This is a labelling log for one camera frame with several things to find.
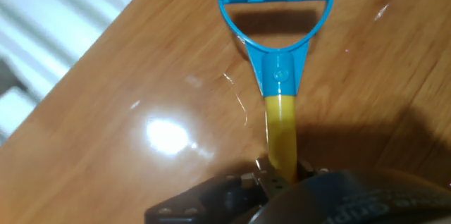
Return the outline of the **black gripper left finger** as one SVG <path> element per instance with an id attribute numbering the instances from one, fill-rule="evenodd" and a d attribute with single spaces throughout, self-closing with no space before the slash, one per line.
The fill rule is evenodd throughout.
<path id="1" fill-rule="evenodd" d="M 241 224 L 253 217 L 290 184 L 266 157 L 251 173 L 208 179 L 144 213 L 145 224 Z"/>

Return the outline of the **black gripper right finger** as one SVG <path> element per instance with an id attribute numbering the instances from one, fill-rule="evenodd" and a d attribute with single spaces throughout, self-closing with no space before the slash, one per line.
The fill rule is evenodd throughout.
<path id="1" fill-rule="evenodd" d="M 299 158 L 297 160 L 297 180 L 299 182 L 312 178 L 317 175 L 323 175 L 331 172 L 328 168 L 315 168 L 310 162 Z"/>

